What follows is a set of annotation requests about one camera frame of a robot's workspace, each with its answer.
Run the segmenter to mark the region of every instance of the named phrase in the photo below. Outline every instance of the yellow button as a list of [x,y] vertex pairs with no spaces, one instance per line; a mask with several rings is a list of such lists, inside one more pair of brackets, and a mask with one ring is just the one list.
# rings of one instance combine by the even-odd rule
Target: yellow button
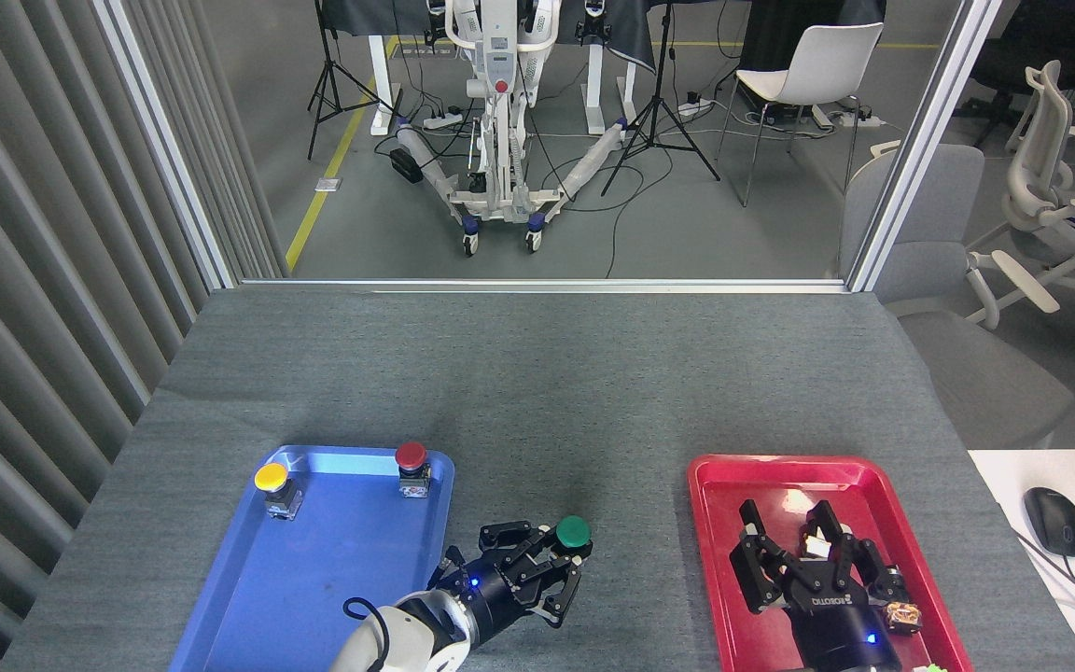
[[278,462],[266,463],[256,472],[256,486],[264,492],[275,492],[289,480],[289,470]]

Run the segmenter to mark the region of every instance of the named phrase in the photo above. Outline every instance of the white chair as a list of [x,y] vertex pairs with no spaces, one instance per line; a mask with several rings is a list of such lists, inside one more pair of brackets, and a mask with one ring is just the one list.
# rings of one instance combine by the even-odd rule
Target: white chair
[[[1036,275],[1042,285],[1075,289],[1075,229],[1065,220],[1075,216],[1075,192],[1070,191],[1072,170],[1063,159],[1075,127],[1072,106],[1058,87],[1058,76],[1059,60],[1050,60],[1042,71],[1027,68],[1031,102],[1007,142],[1007,148],[1015,149],[1015,158],[1002,197],[1006,221],[970,247],[980,247],[994,234],[1009,229],[1015,247],[1023,256],[1049,267]],[[998,303],[1005,308],[1020,298],[1020,294],[1012,292]],[[983,312],[970,315],[973,319],[985,317]]]
[[[746,195],[737,192],[742,205],[749,204],[754,186],[754,167],[758,165],[758,145],[765,128],[765,115],[774,102],[786,105],[818,105],[820,102],[840,101],[852,98],[860,108],[857,89],[861,77],[870,65],[870,56],[882,34],[882,23],[874,25],[814,25],[803,31],[790,59],[790,68],[785,71],[760,72],[737,71],[737,81],[746,85],[764,101],[758,124],[758,140],[754,141],[754,156],[749,161],[749,180]],[[729,97],[729,114],[725,116],[725,131],[729,131],[735,86]],[[854,115],[852,140],[849,140],[848,166],[845,167],[845,187],[852,174],[852,147],[857,144],[857,128],[860,115]],[[725,148],[726,132],[720,133],[720,148]]]
[[[852,176],[845,195],[838,269],[847,277],[865,239],[874,208],[887,183],[892,158],[879,156]],[[915,306],[916,299],[943,297],[969,281],[985,305],[993,305],[978,268],[997,263],[1032,301],[1058,308],[1004,252],[968,254],[965,234],[985,158],[966,145],[938,145],[882,269],[874,294],[891,305]],[[997,320],[998,312],[993,311]],[[929,369],[944,412],[969,448],[1046,447],[1050,431],[1070,413],[1072,392],[1017,348],[960,315],[920,311],[899,323]]]

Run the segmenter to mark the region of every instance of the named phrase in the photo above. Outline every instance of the gray chair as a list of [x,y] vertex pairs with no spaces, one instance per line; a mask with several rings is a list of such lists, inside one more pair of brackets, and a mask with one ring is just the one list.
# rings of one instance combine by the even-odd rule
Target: gray chair
[[[1015,158],[1006,174],[1006,195],[1002,212],[1006,224],[974,242],[977,248],[993,234],[1009,229],[1015,247],[1029,258],[1046,264],[1048,271],[1036,276],[1043,285],[1075,289],[1075,229],[1065,220],[1075,216],[1072,170],[1064,162],[1064,148],[1075,138],[1072,106],[1058,87],[1058,60],[1043,69],[1027,69],[1031,102],[1022,120],[1007,142]],[[1007,294],[999,299],[1005,308],[1021,299]],[[970,315],[980,318],[981,315]]]
[[[865,238],[891,160],[892,154],[871,160],[849,182],[841,238],[842,276],[848,276]],[[983,166],[985,158],[976,148],[937,147],[874,287],[878,301],[890,305],[943,297],[969,281],[983,302],[993,302],[978,271],[985,257],[969,254],[961,244]],[[1002,266],[1016,272],[1004,260]],[[1046,299],[1049,297],[1040,297],[1048,305]],[[901,315],[899,323],[929,367],[944,412],[965,446],[1048,445],[1050,431],[1070,412],[1072,392],[1043,367],[978,324],[951,312],[914,312]]]

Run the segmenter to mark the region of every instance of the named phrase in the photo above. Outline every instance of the red emergency button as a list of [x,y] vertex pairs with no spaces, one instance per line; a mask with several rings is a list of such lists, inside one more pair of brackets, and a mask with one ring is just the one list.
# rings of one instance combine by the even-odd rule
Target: red emergency button
[[402,443],[397,448],[397,467],[406,471],[419,469],[426,463],[426,446],[417,442]]

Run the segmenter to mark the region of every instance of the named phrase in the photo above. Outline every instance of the red tray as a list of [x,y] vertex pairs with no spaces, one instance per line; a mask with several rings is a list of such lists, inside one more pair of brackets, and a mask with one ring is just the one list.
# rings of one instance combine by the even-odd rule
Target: red tray
[[729,553],[741,534],[739,506],[746,499],[758,503],[765,532],[790,553],[798,549],[803,515],[819,500],[831,502],[836,518],[858,539],[877,541],[883,561],[899,564],[923,614],[919,633],[890,634],[903,669],[935,662],[950,672],[972,671],[907,516],[877,464],[855,456],[707,455],[692,460],[687,484],[722,671],[780,672],[803,666],[786,613],[750,613],[732,573]]

